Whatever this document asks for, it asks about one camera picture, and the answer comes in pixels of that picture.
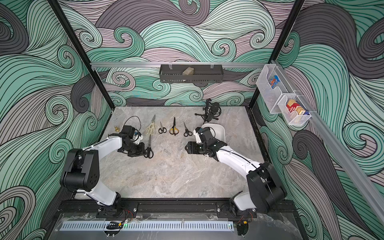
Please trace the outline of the large black handled scissors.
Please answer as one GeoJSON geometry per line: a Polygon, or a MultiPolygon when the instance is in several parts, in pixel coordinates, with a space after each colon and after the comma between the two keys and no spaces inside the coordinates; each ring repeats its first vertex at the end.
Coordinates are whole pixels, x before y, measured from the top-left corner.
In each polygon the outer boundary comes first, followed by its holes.
{"type": "Polygon", "coordinates": [[[154,152],[153,152],[153,150],[151,148],[151,143],[152,143],[152,135],[149,136],[148,146],[145,149],[145,153],[144,153],[144,157],[148,158],[148,159],[151,159],[154,156],[154,152]]]}

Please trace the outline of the cream handled kitchen scissors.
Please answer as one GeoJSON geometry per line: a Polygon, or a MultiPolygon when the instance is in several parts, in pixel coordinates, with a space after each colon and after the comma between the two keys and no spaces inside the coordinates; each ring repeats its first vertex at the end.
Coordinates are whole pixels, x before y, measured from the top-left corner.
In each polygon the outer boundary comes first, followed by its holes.
{"type": "Polygon", "coordinates": [[[145,129],[146,135],[153,135],[155,133],[155,129],[156,129],[155,120],[156,120],[156,115],[153,116],[151,123],[145,129]]]}

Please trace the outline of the small black scissors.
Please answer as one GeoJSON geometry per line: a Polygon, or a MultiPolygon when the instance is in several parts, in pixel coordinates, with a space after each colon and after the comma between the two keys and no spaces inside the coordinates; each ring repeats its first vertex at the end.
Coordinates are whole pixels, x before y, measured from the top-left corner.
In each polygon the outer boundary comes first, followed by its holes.
{"type": "Polygon", "coordinates": [[[160,122],[160,128],[158,130],[159,134],[167,133],[167,129],[163,126],[162,122],[160,122]]]}

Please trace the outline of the yellow black handled scissors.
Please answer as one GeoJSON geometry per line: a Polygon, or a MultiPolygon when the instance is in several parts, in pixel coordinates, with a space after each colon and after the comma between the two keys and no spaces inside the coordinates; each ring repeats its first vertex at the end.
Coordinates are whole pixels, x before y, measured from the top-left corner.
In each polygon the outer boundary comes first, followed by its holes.
{"type": "Polygon", "coordinates": [[[176,118],[174,117],[173,126],[170,128],[169,133],[176,136],[179,132],[179,129],[176,128],[176,118]]]}

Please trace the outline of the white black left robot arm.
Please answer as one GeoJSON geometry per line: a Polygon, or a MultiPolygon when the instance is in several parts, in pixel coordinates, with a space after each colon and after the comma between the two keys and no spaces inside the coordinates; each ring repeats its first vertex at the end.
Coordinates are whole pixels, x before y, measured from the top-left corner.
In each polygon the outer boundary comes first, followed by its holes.
{"type": "Polygon", "coordinates": [[[119,133],[110,134],[105,140],[82,149],[69,150],[60,178],[60,185],[69,191],[82,193],[101,206],[116,204],[119,194],[100,180],[100,160],[113,152],[128,157],[145,153],[143,136],[132,126],[123,126],[119,133]]]}

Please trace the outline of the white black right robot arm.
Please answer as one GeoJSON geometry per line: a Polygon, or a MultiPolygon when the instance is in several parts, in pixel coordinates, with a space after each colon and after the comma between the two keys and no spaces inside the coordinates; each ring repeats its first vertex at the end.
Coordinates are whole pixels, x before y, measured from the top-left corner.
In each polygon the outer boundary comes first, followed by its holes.
{"type": "Polygon", "coordinates": [[[253,161],[233,150],[227,143],[217,139],[210,127],[200,127],[193,131],[196,141],[188,142],[185,150],[190,155],[203,155],[223,163],[247,181],[248,190],[241,191],[229,200],[229,210],[233,216],[243,216],[249,212],[268,213],[287,196],[274,166],[269,162],[253,161]]]}

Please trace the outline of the white plastic storage box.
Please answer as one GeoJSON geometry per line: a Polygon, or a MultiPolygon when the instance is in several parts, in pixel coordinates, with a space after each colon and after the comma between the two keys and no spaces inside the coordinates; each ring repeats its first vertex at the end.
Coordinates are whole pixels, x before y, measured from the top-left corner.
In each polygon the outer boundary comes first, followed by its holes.
{"type": "Polygon", "coordinates": [[[227,142],[225,128],[222,125],[206,123],[202,125],[202,128],[209,128],[211,133],[217,140],[225,143],[227,142]]]}

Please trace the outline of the beige sponge block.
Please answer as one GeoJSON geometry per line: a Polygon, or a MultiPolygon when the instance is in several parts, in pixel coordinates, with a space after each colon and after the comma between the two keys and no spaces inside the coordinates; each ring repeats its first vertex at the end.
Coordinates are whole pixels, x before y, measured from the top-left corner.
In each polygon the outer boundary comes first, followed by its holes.
{"type": "Polygon", "coordinates": [[[188,68],[186,68],[186,69],[183,71],[182,75],[183,75],[183,76],[192,76],[194,73],[195,73],[195,69],[192,68],[192,67],[188,67],[188,68]]]}

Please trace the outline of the white perforated strip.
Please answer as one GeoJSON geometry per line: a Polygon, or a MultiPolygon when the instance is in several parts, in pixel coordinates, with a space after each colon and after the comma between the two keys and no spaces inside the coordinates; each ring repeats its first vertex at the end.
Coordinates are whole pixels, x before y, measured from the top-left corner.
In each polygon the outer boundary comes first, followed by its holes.
{"type": "MultiPolygon", "coordinates": [[[[108,231],[111,222],[104,221],[65,221],[59,231],[108,231]]],[[[208,231],[233,232],[234,223],[228,221],[142,221],[130,222],[123,226],[123,231],[208,231]]]]}

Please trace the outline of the red yellow small boxes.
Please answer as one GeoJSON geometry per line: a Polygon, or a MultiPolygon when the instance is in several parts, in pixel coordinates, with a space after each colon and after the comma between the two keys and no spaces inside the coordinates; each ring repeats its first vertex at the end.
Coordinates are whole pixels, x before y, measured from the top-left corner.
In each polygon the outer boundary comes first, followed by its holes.
{"type": "Polygon", "coordinates": [[[310,112],[306,111],[296,100],[289,99],[286,103],[286,107],[290,113],[296,112],[298,115],[309,115],[310,112]]]}

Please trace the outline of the black wall shelf tray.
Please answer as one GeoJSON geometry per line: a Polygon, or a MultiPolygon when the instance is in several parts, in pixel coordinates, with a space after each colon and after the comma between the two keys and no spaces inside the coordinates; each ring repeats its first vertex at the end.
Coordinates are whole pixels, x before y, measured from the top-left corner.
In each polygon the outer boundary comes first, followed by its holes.
{"type": "Polygon", "coordinates": [[[162,83],[192,83],[203,85],[221,83],[224,70],[221,65],[161,65],[160,80],[162,83]]]}

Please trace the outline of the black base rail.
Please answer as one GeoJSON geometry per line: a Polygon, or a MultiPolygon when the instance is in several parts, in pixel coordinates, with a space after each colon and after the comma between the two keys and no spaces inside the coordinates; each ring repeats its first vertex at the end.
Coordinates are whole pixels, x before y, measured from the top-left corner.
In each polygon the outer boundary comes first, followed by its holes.
{"type": "Polygon", "coordinates": [[[191,216],[203,214],[216,216],[219,219],[239,220],[240,218],[255,219],[261,211],[258,209],[235,213],[230,206],[229,198],[186,198],[186,199],[127,199],[123,198],[117,207],[97,205],[92,200],[63,201],[58,208],[60,213],[90,213],[98,218],[118,219],[137,218],[146,219],[161,215],[181,214],[191,216]]]}

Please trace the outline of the clear wall bin far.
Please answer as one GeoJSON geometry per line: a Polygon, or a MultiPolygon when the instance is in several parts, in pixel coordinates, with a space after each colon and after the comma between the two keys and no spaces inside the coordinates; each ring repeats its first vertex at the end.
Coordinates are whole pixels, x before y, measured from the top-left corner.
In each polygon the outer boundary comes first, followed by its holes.
{"type": "Polygon", "coordinates": [[[278,102],[289,93],[286,83],[286,78],[277,65],[264,65],[257,80],[257,87],[270,114],[281,113],[278,102]]]}

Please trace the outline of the clear wall bin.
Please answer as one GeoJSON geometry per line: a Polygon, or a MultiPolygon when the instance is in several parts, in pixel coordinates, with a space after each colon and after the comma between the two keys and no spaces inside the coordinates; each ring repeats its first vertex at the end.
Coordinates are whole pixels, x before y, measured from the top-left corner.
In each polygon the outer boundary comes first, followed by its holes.
{"type": "Polygon", "coordinates": [[[312,117],[311,114],[303,116],[298,115],[296,112],[290,113],[286,107],[286,103],[289,99],[296,100],[304,109],[308,112],[309,109],[304,106],[304,104],[299,100],[299,97],[295,94],[283,94],[281,99],[278,101],[278,107],[281,110],[281,113],[286,120],[288,125],[296,126],[296,127],[302,127],[304,126],[307,121],[312,117]]]}
{"type": "Polygon", "coordinates": [[[286,78],[277,65],[264,65],[257,80],[257,87],[270,114],[281,113],[278,102],[289,93],[286,83],[286,78]]]}

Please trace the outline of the clear wall bin near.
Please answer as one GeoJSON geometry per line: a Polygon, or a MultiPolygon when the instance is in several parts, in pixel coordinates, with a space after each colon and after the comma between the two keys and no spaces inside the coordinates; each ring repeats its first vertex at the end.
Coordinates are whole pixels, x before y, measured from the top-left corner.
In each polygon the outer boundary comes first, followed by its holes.
{"type": "Polygon", "coordinates": [[[296,100],[304,109],[308,112],[309,109],[304,106],[304,104],[299,100],[299,97],[295,94],[283,94],[281,99],[278,101],[278,107],[281,110],[281,113],[286,120],[288,125],[296,126],[296,127],[302,127],[304,126],[307,121],[312,117],[311,114],[303,116],[298,115],[296,112],[290,113],[286,107],[286,103],[289,99],[296,100]]]}

